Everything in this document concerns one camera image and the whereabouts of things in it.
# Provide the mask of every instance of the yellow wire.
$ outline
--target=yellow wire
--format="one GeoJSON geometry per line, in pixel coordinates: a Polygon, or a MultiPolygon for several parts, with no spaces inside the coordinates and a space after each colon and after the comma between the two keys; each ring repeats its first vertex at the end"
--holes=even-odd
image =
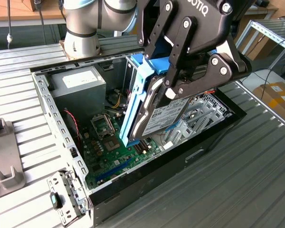
{"type": "Polygon", "coordinates": [[[117,108],[119,106],[119,104],[120,104],[120,97],[121,97],[121,95],[119,95],[118,101],[117,101],[116,105],[114,105],[112,108],[117,108]]]}

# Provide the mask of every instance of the green circuit board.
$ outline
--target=green circuit board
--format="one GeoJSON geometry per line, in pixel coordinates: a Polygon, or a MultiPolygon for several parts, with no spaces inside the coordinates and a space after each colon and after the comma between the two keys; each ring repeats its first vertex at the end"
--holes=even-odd
{"type": "MultiPolygon", "coordinates": [[[[155,141],[150,138],[141,141],[139,145],[126,148],[119,138],[122,120],[114,117],[110,117],[109,120],[115,133],[105,136],[102,140],[99,140],[92,124],[81,132],[84,136],[84,160],[89,169],[85,180],[90,189],[98,187],[160,153],[155,141]]],[[[98,129],[107,130],[103,122],[99,122],[99,124],[98,129]]]]}

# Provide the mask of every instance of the hard drive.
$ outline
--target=hard drive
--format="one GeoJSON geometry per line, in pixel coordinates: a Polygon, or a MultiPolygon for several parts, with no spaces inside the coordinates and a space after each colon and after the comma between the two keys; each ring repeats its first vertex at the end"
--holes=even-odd
{"type": "Polygon", "coordinates": [[[149,84],[145,101],[142,103],[130,134],[130,142],[145,139],[152,134],[173,126],[186,111],[191,98],[174,99],[169,105],[155,108],[156,95],[164,76],[154,76],[149,84]]]}

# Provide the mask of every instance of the wooden surface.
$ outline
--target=wooden surface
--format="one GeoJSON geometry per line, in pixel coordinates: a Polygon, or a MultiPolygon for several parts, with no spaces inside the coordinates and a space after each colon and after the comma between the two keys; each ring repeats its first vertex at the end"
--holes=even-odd
{"type": "MultiPolygon", "coordinates": [[[[0,6],[7,7],[7,0],[0,0],[0,6]]],[[[34,0],[10,0],[11,9],[34,11],[34,0]]]]}
{"type": "MultiPolygon", "coordinates": [[[[7,7],[2,6],[0,3],[0,21],[7,21],[7,7]]],[[[17,9],[13,8],[14,6],[20,7],[20,4],[24,5],[21,2],[11,2],[11,20],[35,20],[40,19],[38,12],[32,12],[29,11],[29,9],[26,6],[27,10],[23,9],[17,9]]],[[[43,0],[42,3],[42,15],[43,19],[62,19],[60,10],[58,8],[58,1],[57,0],[43,0]]]]}

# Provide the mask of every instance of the hard drive label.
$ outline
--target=hard drive label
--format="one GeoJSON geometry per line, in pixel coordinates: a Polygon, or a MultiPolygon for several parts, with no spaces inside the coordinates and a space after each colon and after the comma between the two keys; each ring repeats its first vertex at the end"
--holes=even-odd
{"type": "Polygon", "coordinates": [[[172,125],[184,106],[187,104],[188,100],[189,98],[178,99],[172,101],[167,106],[154,109],[142,136],[172,125]]]}

